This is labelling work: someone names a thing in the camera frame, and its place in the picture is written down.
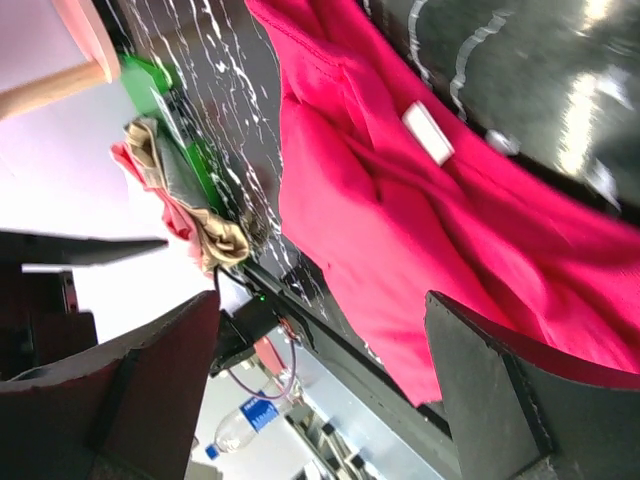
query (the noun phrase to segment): plastic bottle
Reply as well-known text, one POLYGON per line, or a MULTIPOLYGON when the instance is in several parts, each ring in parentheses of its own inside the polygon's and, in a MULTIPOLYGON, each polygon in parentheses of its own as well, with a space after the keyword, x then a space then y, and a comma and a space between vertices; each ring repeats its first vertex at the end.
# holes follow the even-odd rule
MULTIPOLYGON (((272 378, 259 393, 267 397, 282 395, 282 385, 288 383, 288 375, 288 372, 282 372, 278 379, 272 378)), ((299 384, 296 384, 297 381, 287 395, 278 399, 263 400, 252 397, 240 408, 231 411, 218 425, 213 443, 205 448, 209 458, 214 460, 220 453, 231 453, 246 447, 260 430, 279 415, 291 411, 301 396, 299 384)))

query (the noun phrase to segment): green object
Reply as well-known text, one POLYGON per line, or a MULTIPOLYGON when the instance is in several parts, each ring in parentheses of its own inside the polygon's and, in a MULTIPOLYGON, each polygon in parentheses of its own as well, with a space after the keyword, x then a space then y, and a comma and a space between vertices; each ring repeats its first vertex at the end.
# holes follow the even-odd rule
POLYGON ((216 152, 200 137, 184 114, 185 93, 174 66, 162 68, 135 55, 121 55, 120 80, 139 115, 159 120, 196 173, 209 207, 228 218, 214 178, 220 176, 216 152))

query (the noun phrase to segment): black table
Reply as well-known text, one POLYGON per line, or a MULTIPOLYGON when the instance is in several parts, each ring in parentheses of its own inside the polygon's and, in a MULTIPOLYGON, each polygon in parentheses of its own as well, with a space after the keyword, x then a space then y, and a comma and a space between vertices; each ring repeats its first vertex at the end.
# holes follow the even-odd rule
MULTIPOLYGON (((121 49, 179 67, 200 133, 220 151, 232 212, 272 231, 260 263, 369 355, 321 273, 279 231, 278 60, 240 0, 96 0, 121 49)), ((478 134, 556 188, 606 209, 580 181, 597 158, 615 175, 623 217, 640 218, 640 6, 632 0, 364 0, 399 55, 478 134)), ((371 354, 372 368, 382 368, 371 354)))

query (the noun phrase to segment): pink fabric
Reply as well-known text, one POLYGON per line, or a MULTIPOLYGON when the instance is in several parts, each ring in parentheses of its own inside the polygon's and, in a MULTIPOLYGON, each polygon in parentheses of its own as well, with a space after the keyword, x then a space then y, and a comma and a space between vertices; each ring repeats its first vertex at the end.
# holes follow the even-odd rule
POLYGON ((161 188, 147 186, 143 175, 138 170, 138 165, 134 157, 129 152, 125 142, 116 143, 111 146, 111 156, 122 169, 131 175, 142 185, 145 192, 155 194, 164 204, 162 212, 162 222, 173 237, 185 242, 188 245, 187 254, 194 263, 202 268, 202 249, 198 230, 191 216, 178 204, 169 194, 161 188))
POLYGON ((640 233, 520 170, 451 114, 355 1, 247 0, 280 59, 284 233, 414 404, 440 398, 441 291, 559 350, 640 371, 640 233), (455 155, 401 121, 415 101, 455 155))

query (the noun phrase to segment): white wall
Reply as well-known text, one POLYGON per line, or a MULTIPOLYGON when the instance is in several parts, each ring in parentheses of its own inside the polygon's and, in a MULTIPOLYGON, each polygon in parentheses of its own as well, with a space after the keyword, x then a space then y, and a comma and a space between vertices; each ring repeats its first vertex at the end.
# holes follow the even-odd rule
MULTIPOLYGON (((84 61, 50 0, 0 1, 0 45, 11 45, 0 49, 0 90, 84 61)), ((144 208, 153 200, 147 196, 146 214, 130 208, 125 177, 109 156, 135 114, 116 82, 0 122, 0 228, 164 236, 158 205, 144 208)), ((76 269, 75 278, 80 307, 93 311, 101 341, 212 287, 177 247, 76 269)), ((222 282, 224 304, 240 304, 242 292, 222 282)))

